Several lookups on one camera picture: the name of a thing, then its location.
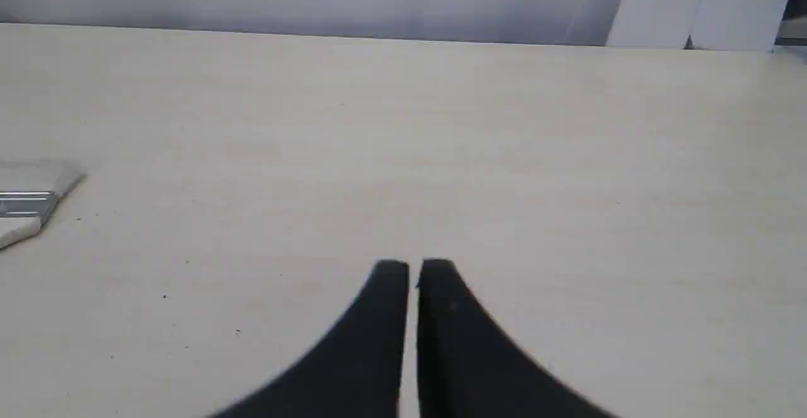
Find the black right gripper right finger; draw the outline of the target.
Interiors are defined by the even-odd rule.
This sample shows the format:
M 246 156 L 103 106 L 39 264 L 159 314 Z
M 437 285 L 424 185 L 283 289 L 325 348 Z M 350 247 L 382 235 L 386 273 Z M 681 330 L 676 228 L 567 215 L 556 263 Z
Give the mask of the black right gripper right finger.
M 528 357 L 487 314 L 448 259 L 417 283 L 422 417 L 608 417 Z

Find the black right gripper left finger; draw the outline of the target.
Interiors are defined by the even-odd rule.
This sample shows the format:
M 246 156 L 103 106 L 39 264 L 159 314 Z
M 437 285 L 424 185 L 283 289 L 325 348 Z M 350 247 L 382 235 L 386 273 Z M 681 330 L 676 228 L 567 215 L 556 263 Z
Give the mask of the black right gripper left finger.
M 409 265 L 380 260 L 340 320 L 282 374 L 219 417 L 396 417 Z

